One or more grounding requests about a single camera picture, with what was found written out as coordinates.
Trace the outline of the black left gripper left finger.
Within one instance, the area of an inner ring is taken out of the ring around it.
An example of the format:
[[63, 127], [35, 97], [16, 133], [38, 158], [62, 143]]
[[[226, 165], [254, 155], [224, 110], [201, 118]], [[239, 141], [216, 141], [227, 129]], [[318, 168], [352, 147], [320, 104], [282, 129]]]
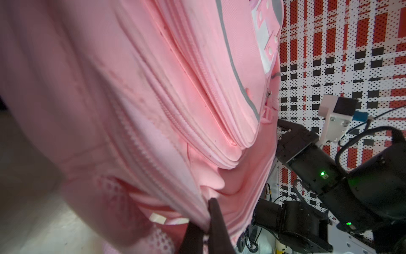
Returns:
[[199, 226], [189, 222], [178, 253], [203, 254], [204, 235], [205, 232]]

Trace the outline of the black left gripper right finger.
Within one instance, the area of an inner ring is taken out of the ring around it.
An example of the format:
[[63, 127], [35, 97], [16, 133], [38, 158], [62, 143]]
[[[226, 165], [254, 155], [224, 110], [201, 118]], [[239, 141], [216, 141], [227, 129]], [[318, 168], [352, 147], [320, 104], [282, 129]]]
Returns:
[[208, 253], [235, 254], [235, 250], [230, 241], [230, 237], [218, 201], [215, 198], [211, 198], [208, 203], [211, 216], [208, 239]]

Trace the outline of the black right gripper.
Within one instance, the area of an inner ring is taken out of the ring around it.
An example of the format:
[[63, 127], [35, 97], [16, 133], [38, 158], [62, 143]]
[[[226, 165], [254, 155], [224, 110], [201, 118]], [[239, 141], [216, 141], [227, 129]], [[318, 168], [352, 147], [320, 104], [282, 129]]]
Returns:
[[276, 157], [302, 180], [306, 189], [316, 194], [326, 194], [344, 186], [344, 173], [332, 157], [316, 143], [319, 136], [304, 126], [278, 120], [278, 127], [285, 130], [278, 141]]

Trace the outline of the pink school backpack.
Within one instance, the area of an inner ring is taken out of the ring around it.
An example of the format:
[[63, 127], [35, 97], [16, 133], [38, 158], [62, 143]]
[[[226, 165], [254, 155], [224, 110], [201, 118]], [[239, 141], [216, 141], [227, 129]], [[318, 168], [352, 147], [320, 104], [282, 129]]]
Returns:
[[276, 156], [282, 1], [2, 1], [1, 99], [113, 250], [235, 249]]

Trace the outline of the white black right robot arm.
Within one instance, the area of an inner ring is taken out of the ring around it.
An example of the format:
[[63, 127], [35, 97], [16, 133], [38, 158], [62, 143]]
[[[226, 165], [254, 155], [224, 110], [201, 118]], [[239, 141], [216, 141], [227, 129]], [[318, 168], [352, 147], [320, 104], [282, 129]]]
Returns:
[[303, 254], [331, 253], [329, 214], [337, 228], [350, 235], [373, 232], [378, 254], [402, 254], [406, 240], [406, 139], [394, 127], [366, 130], [350, 140], [342, 151], [363, 137], [390, 131], [391, 146], [357, 168], [346, 171], [334, 158], [316, 146], [318, 135], [304, 126], [279, 120], [285, 134], [277, 145], [277, 159], [297, 174], [305, 188], [321, 200], [326, 212], [303, 198], [279, 205], [260, 199], [252, 224], [272, 233], [281, 243]]

